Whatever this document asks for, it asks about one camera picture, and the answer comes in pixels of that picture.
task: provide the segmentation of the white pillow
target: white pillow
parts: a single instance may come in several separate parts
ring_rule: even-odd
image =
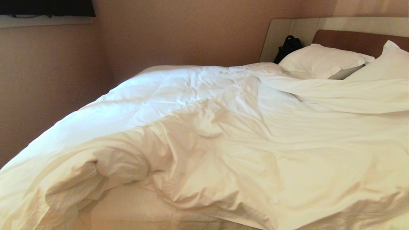
[[[307,73],[315,79],[329,79],[340,70],[362,66],[374,60],[374,57],[368,55],[312,44],[287,55],[279,66],[286,71]]]
[[[374,62],[345,78],[345,81],[370,81],[379,79],[409,79],[409,52],[387,41],[382,55]]]

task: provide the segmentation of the wrinkled fabric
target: wrinkled fabric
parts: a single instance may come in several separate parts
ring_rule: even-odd
[[[407,211],[407,89],[292,79],[274,64],[148,69],[0,171],[1,229],[69,229],[109,180],[261,229],[388,220]]]

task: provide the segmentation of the cable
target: cable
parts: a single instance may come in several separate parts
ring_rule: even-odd
[[[7,16],[9,16],[9,17],[11,17],[11,18],[18,18],[18,19],[30,19],[30,18],[37,18],[37,17],[40,17],[40,16],[42,16],[42,15],[28,15],[28,16],[21,16],[21,15],[7,15]]]

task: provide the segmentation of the wall-mounted tv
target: wall-mounted tv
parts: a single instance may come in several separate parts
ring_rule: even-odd
[[[91,0],[0,0],[0,15],[95,17]]]

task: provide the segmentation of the television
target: television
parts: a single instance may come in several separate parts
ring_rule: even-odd
[[[91,0],[0,0],[0,15],[95,17]]]

